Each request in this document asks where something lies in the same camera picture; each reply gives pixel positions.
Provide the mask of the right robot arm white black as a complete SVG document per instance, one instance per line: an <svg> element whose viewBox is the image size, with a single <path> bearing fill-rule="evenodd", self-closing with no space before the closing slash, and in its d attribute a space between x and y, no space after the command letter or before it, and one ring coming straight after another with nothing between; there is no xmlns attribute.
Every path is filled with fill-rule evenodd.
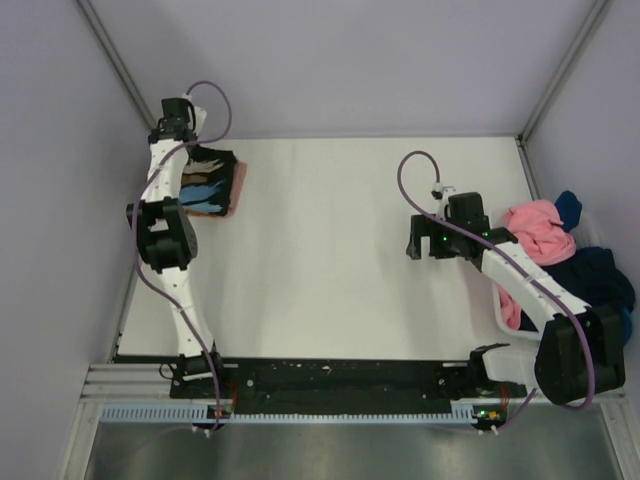
<svg viewBox="0 0 640 480"><path fill-rule="evenodd" d="M488 347L467 370L469 388L487 396L503 382L539 389L556 405L589 400L624 385L622 320L608 306L593 306L557 283L504 226L491 227L481 196L444 196L438 214L412 215L406 253L462 258L503 288L533 323L534 347Z"/></svg>

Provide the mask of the black t shirt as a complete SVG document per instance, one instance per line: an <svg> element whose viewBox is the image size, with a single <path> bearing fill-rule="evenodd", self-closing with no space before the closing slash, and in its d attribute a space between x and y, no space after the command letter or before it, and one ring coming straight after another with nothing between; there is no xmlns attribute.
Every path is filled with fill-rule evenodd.
<svg viewBox="0 0 640 480"><path fill-rule="evenodd" d="M237 165L232 151L193 147L181 177L179 200L185 210L198 216L229 214Z"/></svg>

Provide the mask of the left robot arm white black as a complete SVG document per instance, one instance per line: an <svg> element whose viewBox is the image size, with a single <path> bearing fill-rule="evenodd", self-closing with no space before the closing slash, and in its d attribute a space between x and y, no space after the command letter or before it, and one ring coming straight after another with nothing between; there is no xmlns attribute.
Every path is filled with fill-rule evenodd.
<svg viewBox="0 0 640 480"><path fill-rule="evenodd" d="M150 165L138 198L127 206L139 279L169 304L177 337L173 381L205 396L226 387L215 340L196 299L190 263L198 254L195 230L179 200L190 149L197 145L199 110L187 96L161 101L162 116L148 136Z"/></svg>

